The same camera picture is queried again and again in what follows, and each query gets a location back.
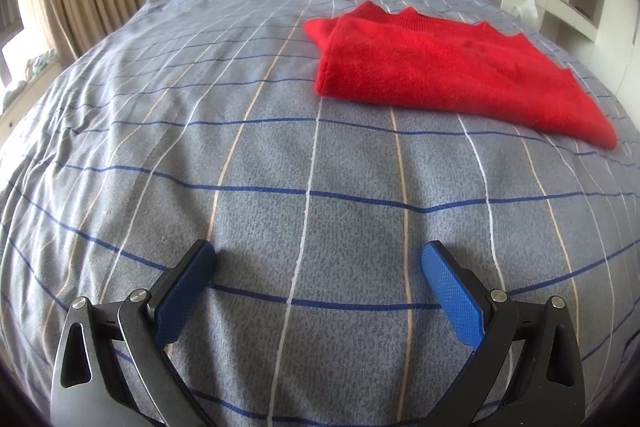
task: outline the bed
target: bed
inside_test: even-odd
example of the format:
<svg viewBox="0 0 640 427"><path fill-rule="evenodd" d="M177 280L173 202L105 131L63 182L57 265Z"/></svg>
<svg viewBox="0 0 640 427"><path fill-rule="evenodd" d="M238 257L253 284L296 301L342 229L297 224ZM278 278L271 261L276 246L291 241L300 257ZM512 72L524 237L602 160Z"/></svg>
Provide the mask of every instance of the bed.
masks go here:
<svg viewBox="0 0 640 427"><path fill-rule="evenodd" d="M487 0L372 1L523 32L597 101L615 150L319 98L302 23L363 1L148 0L17 125L0 156L1 333L45 414L70 302L149 287L201 237L218 266L168 354L219 425L417 424L470 355L420 273L430 239L487 287L561 295L588 412L606 399L640 327L638 130L583 65Z"/></svg>

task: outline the white wall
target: white wall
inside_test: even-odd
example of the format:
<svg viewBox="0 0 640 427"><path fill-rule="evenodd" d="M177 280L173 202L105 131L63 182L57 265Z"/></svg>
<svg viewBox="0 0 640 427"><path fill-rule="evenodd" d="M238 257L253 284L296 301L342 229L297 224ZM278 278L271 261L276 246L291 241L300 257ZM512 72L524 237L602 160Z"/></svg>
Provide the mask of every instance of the white wall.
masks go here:
<svg viewBox="0 0 640 427"><path fill-rule="evenodd" d="M605 0L598 36L569 49L618 96L640 127L640 39L633 44L638 0Z"/></svg>

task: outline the window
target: window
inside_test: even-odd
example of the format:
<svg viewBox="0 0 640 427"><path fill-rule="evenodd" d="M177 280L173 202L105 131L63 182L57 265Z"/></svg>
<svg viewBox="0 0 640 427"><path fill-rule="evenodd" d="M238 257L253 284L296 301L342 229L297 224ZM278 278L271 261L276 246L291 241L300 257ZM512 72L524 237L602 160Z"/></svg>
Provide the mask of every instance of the window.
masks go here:
<svg viewBox="0 0 640 427"><path fill-rule="evenodd" d="M0 50L2 50L0 52L0 80L3 88L12 81L11 70L6 61L4 48L22 30L18 0L0 0Z"/></svg>

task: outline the plaid bedsheet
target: plaid bedsheet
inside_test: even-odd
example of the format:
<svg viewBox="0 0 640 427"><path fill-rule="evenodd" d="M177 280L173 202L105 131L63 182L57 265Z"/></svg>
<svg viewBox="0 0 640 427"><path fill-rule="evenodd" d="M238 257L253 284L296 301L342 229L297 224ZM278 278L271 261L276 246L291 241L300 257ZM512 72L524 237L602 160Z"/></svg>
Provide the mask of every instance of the plaid bedsheet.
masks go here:
<svg viewBox="0 0 640 427"><path fill-rule="evenodd" d="M589 410L606 396L640 325L638 131L588 70L487 0L372 1L525 32L572 68L617 149L320 99L302 23L362 1L149 0L20 122L0 167L1 326L45 413L70 302L148 287L202 237L218 267L169 354L219 425L425 416L470 354L420 273L430 239L488 287L561 295Z"/></svg>

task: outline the dark object on bed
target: dark object on bed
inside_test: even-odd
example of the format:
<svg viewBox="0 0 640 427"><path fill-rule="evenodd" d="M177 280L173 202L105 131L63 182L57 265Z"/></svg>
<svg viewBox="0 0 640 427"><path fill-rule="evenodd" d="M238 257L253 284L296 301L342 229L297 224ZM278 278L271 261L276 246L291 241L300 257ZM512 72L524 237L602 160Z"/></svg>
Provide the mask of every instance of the dark object on bed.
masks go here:
<svg viewBox="0 0 640 427"><path fill-rule="evenodd" d="M500 405L484 427L580 425L584 378L569 311L562 298L545 304L512 301L489 291L440 241L422 251L422 271L458 339L474 348L460 373L418 427L476 425L513 341L525 344Z"/></svg>
<svg viewBox="0 0 640 427"><path fill-rule="evenodd" d="M207 241L194 243L150 290L124 301L92 305L76 298L66 316L51 392L55 426L157 426L139 413L122 376L112 340L124 340L140 378L167 427L214 426L162 350L175 342L215 266ZM584 418L582 363L564 301L511 301L487 290L439 241L428 243L422 270L458 338L475 349L419 427L464 427L485 402L511 343L525 340L515 374L486 427L572 427Z"/></svg>
<svg viewBox="0 0 640 427"><path fill-rule="evenodd" d="M112 340L124 341L167 427L214 425L164 353L175 342L216 263L212 244L196 241L150 290L121 302L71 304L62 330L51 387L51 421L60 427L157 426L138 412Z"/></svg>

